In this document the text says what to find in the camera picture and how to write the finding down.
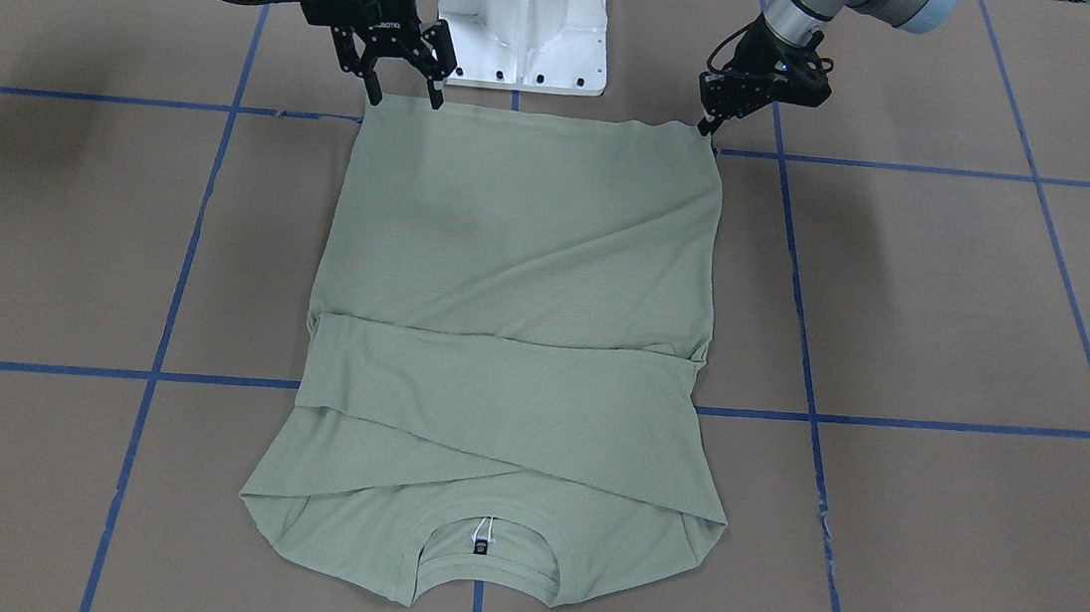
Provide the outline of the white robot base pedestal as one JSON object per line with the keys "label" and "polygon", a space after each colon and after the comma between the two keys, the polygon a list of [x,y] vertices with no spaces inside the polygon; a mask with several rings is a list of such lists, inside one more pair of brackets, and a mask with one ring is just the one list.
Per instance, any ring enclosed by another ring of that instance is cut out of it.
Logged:
{"label": "white robot base pedestal", "polygon": [[448,86],[600,97],[606,0],[438,0],[457,65]]}

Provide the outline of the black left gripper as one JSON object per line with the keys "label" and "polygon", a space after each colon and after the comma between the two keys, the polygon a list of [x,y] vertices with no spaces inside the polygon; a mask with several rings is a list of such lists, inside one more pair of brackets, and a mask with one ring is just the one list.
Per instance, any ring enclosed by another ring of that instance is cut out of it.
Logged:
{"label": "black left gripper", "polygon": [[724,123],[770,103],[819,107],[829,100],[833,61],[818,55],[823,39],[821,31],[806,32],[796,47],[771,31],[764,17],[728,36],[708,55],[699,77],[700,137],[715,146]]}

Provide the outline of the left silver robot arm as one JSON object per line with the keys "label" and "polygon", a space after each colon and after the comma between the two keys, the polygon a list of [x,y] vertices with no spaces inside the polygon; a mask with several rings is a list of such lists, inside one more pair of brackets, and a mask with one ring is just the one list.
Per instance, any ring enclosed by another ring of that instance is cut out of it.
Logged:
{"label": "left silver robot arm", "polygon": [[702,137],[770,104],[818,108],[829,101],[833,62],[819,55],[824,29],[841,11],[879,19],[893,29],[936,31],[958,0],[766,0],[760,14],[708,53],[698,75]]}

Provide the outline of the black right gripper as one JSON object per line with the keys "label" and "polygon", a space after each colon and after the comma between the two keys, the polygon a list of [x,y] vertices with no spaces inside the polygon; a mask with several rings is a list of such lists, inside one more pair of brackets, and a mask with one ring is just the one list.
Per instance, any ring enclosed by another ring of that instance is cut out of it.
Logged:
{"label": "black right gripper", "polygon": [[437,19],[422,31],[414,0],[301,0],[300,5],[312,26],[328,29],[338,64],[361,79],[370,106],[383,101],[375,71],[380,56],[415,60],[426,77],[431,108],[441,108],[443,86],[458,63],[448,20]]}

